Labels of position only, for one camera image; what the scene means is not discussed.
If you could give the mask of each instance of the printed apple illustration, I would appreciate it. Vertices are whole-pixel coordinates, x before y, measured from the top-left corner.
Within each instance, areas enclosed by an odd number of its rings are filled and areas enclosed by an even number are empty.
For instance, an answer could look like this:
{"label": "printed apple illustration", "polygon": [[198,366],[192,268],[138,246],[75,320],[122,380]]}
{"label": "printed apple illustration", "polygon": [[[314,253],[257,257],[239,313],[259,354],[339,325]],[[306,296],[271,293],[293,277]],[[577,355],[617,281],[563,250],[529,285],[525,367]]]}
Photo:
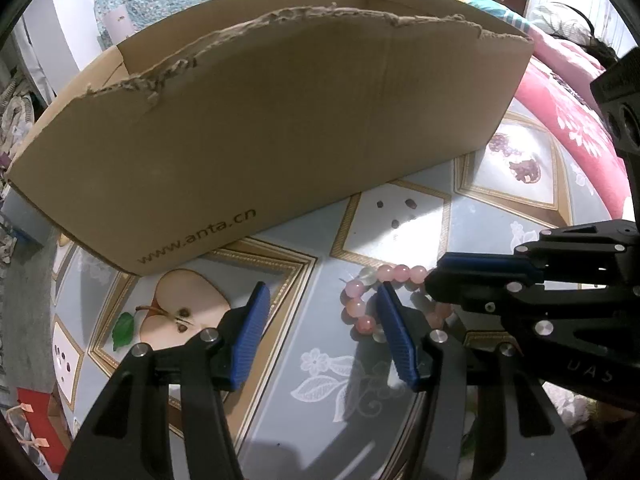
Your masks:
{"label": "printed apple illustration", "polygon": [[155,350],[186,343],[207,327],[217,327],[230,309],[228,301],[202,275],[189,269],[166,273],[156,285],[140,325],[140,341]]}

